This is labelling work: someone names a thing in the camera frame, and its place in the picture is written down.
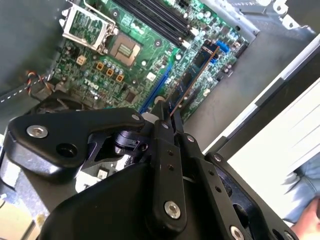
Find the black plastic part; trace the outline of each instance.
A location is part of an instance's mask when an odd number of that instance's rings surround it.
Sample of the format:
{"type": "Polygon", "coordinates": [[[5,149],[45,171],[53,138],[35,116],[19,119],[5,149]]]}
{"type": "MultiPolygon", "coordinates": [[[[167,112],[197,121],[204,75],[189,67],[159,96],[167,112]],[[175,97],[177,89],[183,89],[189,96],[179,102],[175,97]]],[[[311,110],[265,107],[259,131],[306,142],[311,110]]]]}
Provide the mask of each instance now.
{"type": "MultiPolygon", "coordinates": [[[[137,163],[113,174],[61,203],[45,221],[38,240],[151,240],[164,239],[146,227],[146,209],[153,188],[152,169],[137,163]]],[[[213,216],[201,187],[183,181],[187,225],[172,240],[216,239],[217,223],[206,221],[213,216]]]]}
{"type": "Polygon", "coordinates": [[[180,149],[175,146],[173,128],[166,128],[162,121],[156,121],[151,148],[154,179],[152,208],[146,223],[157,236],[173,237],[181,233],[187,225],[180,149]],[[170,218],[164,211],[167,201],[173,201],[179,206],[181,216],[178,219],[170,218]]]}
{"type": "Polygon", "coordinates": [[[241,193],[241,200],[247,199],[252,208],[255,209],[254,213],[250,214],[250,231],[253,239],[286,239],[285,232],[293,236],[293,239],[298,239],[294,232],[282,221],[281,218],[261,199],[261,197],[239,176],[239,174],[223,159],[220,162],[215,160],[214,155],[217,153],[209,153],[205,156],[207,161],[215,165],[217,169],[222,171],[230,180],[233,185],[233,194],[241,193]],[[282,237],[275,238],[274,230],[282,237]]]}
{"type": "Polygon", "coordinates": [[[91,134],[139,131],[143,126],[143,117],[130,108],[25,115],[9,123],[3,147],[10,161],[18,166],[64,182],[73,179],[84,164],[91,134]],[[28,135],[27,128],[33,125],[45,127],[48,135],[45,138],[28,135]],[[75,156],[63,156],[61,151],[72,151],[75,156]]]}
{"type": "Polygon", "coordinates": [[[233,208],[229,196],[224,188],[224,185],[217,173],[215,166],[206,161],[201,153],[197,141],[188,139],[188,134],[181,135],[180,149],[182,151],[182,159],[187,161],[185,166],[189,166],[187,171],[193,172],[196,182],[200,183],[207,194],[210,208],[214,212],[214,216],[207,219],[212,224],[217,221],[220,229],[221,240],[231,240],[230,226],[237,227],[243,234],[244,239],[251,240],[250,235],[241,225],[240,220],[233,208]]]}

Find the wire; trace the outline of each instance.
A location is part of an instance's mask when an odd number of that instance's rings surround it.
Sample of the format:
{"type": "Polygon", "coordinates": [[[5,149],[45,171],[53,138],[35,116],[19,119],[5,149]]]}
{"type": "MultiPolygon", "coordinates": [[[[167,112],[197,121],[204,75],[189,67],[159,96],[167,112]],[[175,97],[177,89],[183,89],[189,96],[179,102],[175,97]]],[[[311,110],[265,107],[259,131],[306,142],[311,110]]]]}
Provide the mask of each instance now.
{"type": "Polygon", "coordinates": [[[51,88],[51,86],[48,84],[48,82],[45,80],[44,76],[40,76],[39,74],[37,74],[35,71],[28,71],[27,72],[27,80],[26,80],[26,91],[28,92],[28,95],[33,98],[38,100],[39,102],[41,102],[42,100],[39,99],[38,97],[34,96],[31,90],[31,86],[33,83],[33,79],[34,78],[38,78],[38,82],[41,82],[44,84],[44,86],[50,91],[50,93],[52,94],[54,92],[54,89],[51,88]]]}

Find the white surface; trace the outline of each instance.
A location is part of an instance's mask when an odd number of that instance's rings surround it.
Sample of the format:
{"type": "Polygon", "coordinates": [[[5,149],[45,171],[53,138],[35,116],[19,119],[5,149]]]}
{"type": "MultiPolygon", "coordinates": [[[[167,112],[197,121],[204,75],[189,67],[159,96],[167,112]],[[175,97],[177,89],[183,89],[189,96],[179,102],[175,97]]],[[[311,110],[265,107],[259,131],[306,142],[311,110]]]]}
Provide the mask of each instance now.
{"type": "Polygon", "coordinates": [[[286,176],[320,152],[320,79],[241,148],[228,163],[280,216],[286,176]]]}

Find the chip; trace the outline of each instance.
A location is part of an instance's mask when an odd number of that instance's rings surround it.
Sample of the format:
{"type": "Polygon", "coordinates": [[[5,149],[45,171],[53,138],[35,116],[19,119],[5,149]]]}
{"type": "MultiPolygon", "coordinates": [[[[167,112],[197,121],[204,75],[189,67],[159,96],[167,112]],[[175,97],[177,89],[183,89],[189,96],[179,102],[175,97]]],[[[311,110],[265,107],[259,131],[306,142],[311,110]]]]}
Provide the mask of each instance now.
{"type": "Polygon", "coordinates": [[[153,74],[152,72],[149,72],[146,78],[153,82],[156,79],[157,75],[153,74]]]}
{"type": "Polygon", "coordinates": [[[205,56],[199,53],[196,56],[196,59],[194,60],[194,65],[196,65],[198,68],[201,68],[205,62],[206,62],[205,56]]]}
{"type": "Polygon", "coordinates": [[[107,74],[108,76],[112,76],[112,75],[114,74],[114,71],[109,68],[109,69],[106,71],[106,74],[107,74]]]}
{"type": "Polygon", "coordinates": [[[111,48],[110,55],[127,66],[131,66],[141,50],[140,45],[125,34],[119,34],[111,48]]]}
{"type": "Polygon", "coordinates": [[[125,97],[125,100],[126,100],[128,103],[131,104],[131,103],[134,101],[135,97],[136,97],[136,95],[135,95],[133,92],[130,91],[130,92],[127,94],[127,96],[125,97]]]}
{"type": "Polygon", "coordinates": [[[190,72],[188,72],[183,78],[182,78],[182,82],[184,84],[184,86],[189,87],[189,84],[192,81],[192,75],[190,72]]]}

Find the metal screw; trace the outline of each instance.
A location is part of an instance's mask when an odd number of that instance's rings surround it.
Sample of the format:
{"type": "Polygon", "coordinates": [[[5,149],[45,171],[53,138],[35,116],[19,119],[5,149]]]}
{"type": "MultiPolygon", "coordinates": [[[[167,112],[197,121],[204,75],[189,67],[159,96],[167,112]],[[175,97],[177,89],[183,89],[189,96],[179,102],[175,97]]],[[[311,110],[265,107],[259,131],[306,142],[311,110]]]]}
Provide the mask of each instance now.
{"type": "Polygon", "coordinates": [[[242,234],[242,232],[236,226],[231,226],[230,227],[230,232],[231,232],[232,237],[235,240],[244,240],[245,239],[245,237],[242,234]]]}
{"type": "Polygon", "coordinates": [[[140,118],[139,118],[137,115],[135,115],[135,114],[132,114],[131,117],[132,117],[134,120],[137,120],[137,121],[140,120],[140,118]]]}
{"type": "Polygon", "coordinates": [[[164,122],[163,122],[163,123],[161,123],[161,125],[162,125],[162,127],[164,127],[165,129],[169,129],[168,125],[167,125],[167,124],[165,124],[164,122]]]}
{"type": "Polygon", "coordinates": [[[26,132],[36,139],[43,139],[48,136],[48,130],[44,126],[32,125],[26,129],[26,132]]]}
{"type": "Polygon", "coordinates": [[[221,157],[219,155],[214,155],[214,159],[218,162],[221,162],[221,157]]]}
{"type": "Polygon", "coordinates": [[[284,232],[284,235],[285,235],[286,238],[289,239],[289,240],[295,240],[295,239],[293,238],[293,236],[291,236],[291,234],[288,233],[287,231],[284,232]]]}
{"type": "Polygon", "coordinates": [[[195,141],[192,136],[187,136],[186,138],[187,138],[190,142],[192,142],[192,143],[195,141]]]}
{"type": "Polygon", "coordinates": [[[172,218],[172,219],[180,218],[180,215],[181,215],[180,208],[173,201],[167,201],[164,204],[164,210],[165,210],[166,214],[168,214],[168,216],[170,218],[172,218]]]}

